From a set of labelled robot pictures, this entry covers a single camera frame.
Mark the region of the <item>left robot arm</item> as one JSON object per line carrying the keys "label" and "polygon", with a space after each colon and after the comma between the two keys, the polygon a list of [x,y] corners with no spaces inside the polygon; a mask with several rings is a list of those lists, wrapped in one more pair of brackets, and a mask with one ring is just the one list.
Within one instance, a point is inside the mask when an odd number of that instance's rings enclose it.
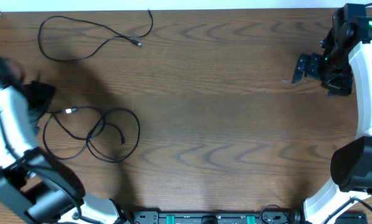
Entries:
{"label": "left robot arm", "polygon": [[86,193],[40,148],[37,123],[54,94],[52,85],[25,84],[0,57],[0,202],[26,223],[128,223],[119,205]]}

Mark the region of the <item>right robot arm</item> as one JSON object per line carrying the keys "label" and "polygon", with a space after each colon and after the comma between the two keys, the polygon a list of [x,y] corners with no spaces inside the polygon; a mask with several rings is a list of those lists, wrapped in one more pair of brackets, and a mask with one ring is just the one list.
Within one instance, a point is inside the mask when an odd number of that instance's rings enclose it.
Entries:
{"label": "right robot arm", "polygon": [[292,211],[288,223],[364,223],[347,214],[356,203],[371,210],[372,197],[372,17],[366,4],[347,3],[332,16],[332,28],[321,41],[322,54],[300,55],[292,83],[310,77],[330,96],[356,94],[358,125],[355,140],[337,149],[330,178],[313,196]]}

